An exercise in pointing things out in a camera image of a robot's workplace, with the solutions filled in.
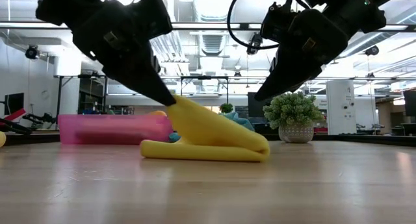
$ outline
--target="teal object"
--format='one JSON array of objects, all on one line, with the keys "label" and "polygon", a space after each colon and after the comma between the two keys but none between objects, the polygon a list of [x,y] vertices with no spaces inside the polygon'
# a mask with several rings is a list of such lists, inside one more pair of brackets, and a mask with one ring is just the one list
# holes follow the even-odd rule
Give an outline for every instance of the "teal object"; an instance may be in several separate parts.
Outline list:
[{"label": "teal object", "polygon": [[228,114],[223,114],[224,117],[228,118],[229,120],[233,120],[234,122],[242,125],[243,127],[247,128],[248,130],[254,131],[253,125],[248,121],[248,119],[239,118],[239,113],[232,112]]},{"label": "teal object", "polygon": [[[248,130],[254,131],[253,125],[248,121],[248,119],[239,118],[239,114],[236,112],[228,113],[228,114],[221,114],[224,117],[228,118],[229,120],[232,120],[239,125],[242,125],[243,127],[247,128]],[[177,142],[179,139],[181,139],[181,136],[178,135],[176,132],[171,133],[169,135],[169,139],[171,143]]]}]

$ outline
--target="white column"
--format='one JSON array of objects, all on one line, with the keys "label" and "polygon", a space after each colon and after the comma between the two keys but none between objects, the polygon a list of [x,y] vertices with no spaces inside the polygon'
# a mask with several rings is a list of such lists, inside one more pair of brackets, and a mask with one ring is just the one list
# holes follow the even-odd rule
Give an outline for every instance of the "white column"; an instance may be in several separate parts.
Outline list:
[{"label": "white column", "polygon": [[328,81],[328,134],[356,133],[353,81]]},{"label": "white column", "polygon": [[[68,53],[55,57],[55,75],[79,74],[81,74],[81,57],[79,55]],[[79,79],[76,77],[72,79],[65,78],[62,80],[62,84],[64,85],[62,85],[60,95],[59,114],[77,114],[79,99]]]}]

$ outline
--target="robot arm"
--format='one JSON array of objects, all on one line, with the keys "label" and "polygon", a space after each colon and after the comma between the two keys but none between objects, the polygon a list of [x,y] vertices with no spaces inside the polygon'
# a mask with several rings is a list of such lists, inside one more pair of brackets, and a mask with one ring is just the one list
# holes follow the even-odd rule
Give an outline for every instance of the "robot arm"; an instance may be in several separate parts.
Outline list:
[{"label": "robot arm", "polygon": [[[248,51],[277,48],[277,65],[255,98],[295,91],[322,72],[348,45],[349,39],[385,26],[384,12],[378,7],[390,0],[306,0],[309,6],[327,4],[323,12],[310,9],[293,12],[293,0],[283,6],[274,3],[262,23],[260,36],[278,42],[259,47],[240,41],[231,31],[231,12],[227,17],[230,36]],[[74,44],[92,60],[103,64],[103,72],[126,87],[166,106],[175,103],[155,71],[159,66],[149,40],[172,31],[170,17],[162,0],[141,0],[128,6],[117,1],[42,0],[36,17],[61,25],[73,33]]]}]

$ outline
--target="ceiling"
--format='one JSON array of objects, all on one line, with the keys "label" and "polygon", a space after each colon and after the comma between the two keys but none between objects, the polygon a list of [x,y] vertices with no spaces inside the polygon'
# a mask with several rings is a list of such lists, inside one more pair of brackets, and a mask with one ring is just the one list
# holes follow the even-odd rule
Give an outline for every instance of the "ceiling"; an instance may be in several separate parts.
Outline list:
[{"label": "ceiling", "polygon": [[[238,0],[232,15],[233,21],[261,23],[268,6],[273,1],[284,2],[284,0]],[[227,14],[230,2],[231,0],[165,0],[172,21],[178,22],[222,21]],[[36,7],[37,0],[0,0],[0,21],[37,21],[34,16]],[[301,10],[296,3],[292,7],[295,10]],[[388,23],[416,24],[416,0],[392,0],[381,8],[385,10]],[[253,32],[237,31],[235,34],[247,42]],[[0,36],[4,37],[5,34],[0,32]],[[9,38],[12,45],[22,47],[22,49],[29,44],[36,43],[43,53],[48,53],[51,56],[59,56],[61,53],[68,53],[68,51],[80,53],[72,44],[72,34],[67,30],[11,30]],[[415,42],[416,33],[372,32],[363,34],[359,32],[351,38],[350,45],[340,58],[335,63],[328,64],[320,76],[365,77],[369,72],[374,72],[376,77],[416,78]],[[263,45],[273,43],[265,40]],[[362,51],[372,45],[377,45],[380,48],[379,55],[370,57],[362,55]],[[170,76],[233,76],[237,67],[242,76],[266,77],[276,53],[276,49],[271,49],[248,56],[245,47],[238,45],[225,32],[221,31],[177,31],[169,37],[165,36],[154,40],[152,46],[164,68],[161,75]],[[206,57],[207,54],[211,55],[208,52],[212,51],[218,56]],[[101,64],[85,57],[83,69],[101,69]],[[260,87],[262,79],[233,80],[232,83],[241,84],[234,84],[232,92],[247,92],[247,82],[251,84],[250,91],[255,92],[256,88]],[[390,91],[391,83],[393,81],[378,81],[373,84],[373,87],[377,90]],[[119,85],[117,82],[111,82],[111,84]],[[365,81],[356,81],[357,88],[363,88],[363,85],[366,85]],[[189,92],[193,92],[194,87],[196,92],[223,92],[221,83],[213,81],[193,81],[189,86],[192,87]],[[303,88],[307,88],[308,91],[312,90],[312,92],[322,92],[325,89],[325,82],[309,82]]]}]

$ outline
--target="yellow object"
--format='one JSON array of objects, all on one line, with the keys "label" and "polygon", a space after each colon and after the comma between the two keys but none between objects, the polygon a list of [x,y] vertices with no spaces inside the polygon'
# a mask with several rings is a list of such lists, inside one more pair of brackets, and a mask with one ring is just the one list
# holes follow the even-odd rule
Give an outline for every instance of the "yellow object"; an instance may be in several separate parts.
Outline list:
[{"label": "yellow object", "polygon": [[265,137],[207,108],[175,96],[167,113],[181,136],[176,143],[144,140],[140,147],[147,158],[262,162],[270,148]]},{"label": "yellow object", "polygon": [[162,110],[156,110],[156,111],[150,112],[149,114],[156,115],[156,116],[165,116],[165,117],[167,116],[166,113],[163,112]]},{"label": "yellow object", "polygon": [[6,143],[6,134],[4,132],[0,132],[0,147],[2,147]]}]

